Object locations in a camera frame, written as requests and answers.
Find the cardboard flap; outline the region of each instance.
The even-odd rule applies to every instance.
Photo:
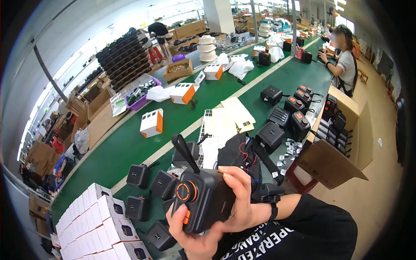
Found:
[[[361,171],[373,160],[374,139],[370,116],[370,108],[366,102],[358,117],[360,127],[357,168]]]
[[[313,143],[302,151],[298,165],[328,189],[333,189],[347,180],[367,177],[337,149],[325,140]]]

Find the purple plastic basket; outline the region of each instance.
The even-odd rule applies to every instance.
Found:
[[[185,55],[183,53],[178,53],[172,57],[172,62],[178,62],[183,59],[186,59]]]
[[[152,79],[157,83],[157,86],[161,86],[162,82],[158,81],[156,78],[152,77]],[[127,97],[130,96],[131,93],[133,93],[134,90],[132,92],[130,92],[127,96],[124,97],[124,102],[127,104]],[[149,102],[150,100],[146,99],[146,95],[142,96],[141,98],[139,98],[139,100],[137,100],[136,102],[134,102],[131,106],[127,105],[128,109],[132,109],[134,111],[137,111],[139,108],[141,108],[142,106],[144,106],[147,102]]]

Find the black wrist strap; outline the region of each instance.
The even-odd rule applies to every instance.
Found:
[[[269,221],[273,221],[277,217],[277,207],[276,203],[272,203],[270,205],[272,206],[272,215],[270,215]]]

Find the workbench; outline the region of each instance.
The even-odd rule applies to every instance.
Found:
[[[305,39],[305,46],[315,40],[306,48],[316,59],[319,47],[324,43],[321,39]],[[235,54],[248,54],[247,59],[251,60],[253,47],[246,48]],[[255,133],[264,126],[266,118],[272,107],[260,99],[260,91],[268,85],[274,85],[280,88],[284,94],[292,95],[298,85],[302,84],[311,87],[316,93],[326,96],[330,86],[331,75],[327,68],[318,62],[306,64],[294,57],[288,57],[289,52],[284,51],[285,59],[272,65],[260,66],[255,65],[254,69],[247,73],[243,81],[245,86],[237,82],[235,76],[228,72],[223,73],[218,81],[205,80],[201,83],[200,88],[193,96],[199,102],[195,110],[191,110],[189,105],[174,104],[170,100],[158,102],[149,102],[135,115],[124,122],[114,133],[105,139],[90,156],[78,167],[71,178],[65,184],[60,195],[55,199],[52,205],[52,215],[54,225],[58,222],[66,208],[81,193],[88,188],[93,182],[112,188],[113,196],[123,200],[125,203],[128,196],[149,195],[149,190],[141,190],[126,185],[123,178],[127,175],[132,164],[141,164],[150,161],[158,161],[160,164],[151,170],[149,186],[159,170],[167,170],[171,165],[174,149],[171,145],[173,134],[181,133],[186,141],[198,140],[201,117],[205,109],[212,109],[220,104],[220,101],[229,97],[238,97],[242,104],[256,119],[255,129],[249,131],[249,135],[254,137]],[[199,72],[194,71],[194,75],[188,77],[183,82],[194,82]],[[283,98],[277,105],[283,108]],[[307,118],[313,125],[318,116],[324,101],[321,103],[312,103],[315,114],[308,112]],[[141,116],[156,109],[163,109],[163,133],[151,138],[144,138],[140,134]],[[272,155],[273,161],[277,161],[280,154],[286,153],[286,147],[283,143]],[[263,178],[270,175],[267,170],[263,169]],[[271,175],[266,180],[272,181]],[[147,222],[136,222],[133,224],[136,228],[146,232],[148,228],[159,219],[164,219],[162,209],[162,200],[160,198],[151,198],[150,220]],[[138,232],[142,240],[146,240],[144,234]],[[146,241],[146,247],[154,259],[160,259],[166,256],[165,252],[159,252],[155,247]]]

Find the factory floor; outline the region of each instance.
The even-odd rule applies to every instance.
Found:
[[[367,101],[371,113],[374,158],[362,171],[369,181],[353,178],[332,190],[318,183],[310,191],[314,197],[347,210],[354,218],[358,238],[353,260],[365,256],[394,210],[402,172],[397,163],[394,104],[386,92],[384,81],[369,61],[361,57],[357,66],[368,76],[367,84],[357,80],[353,100],[360,111]]]

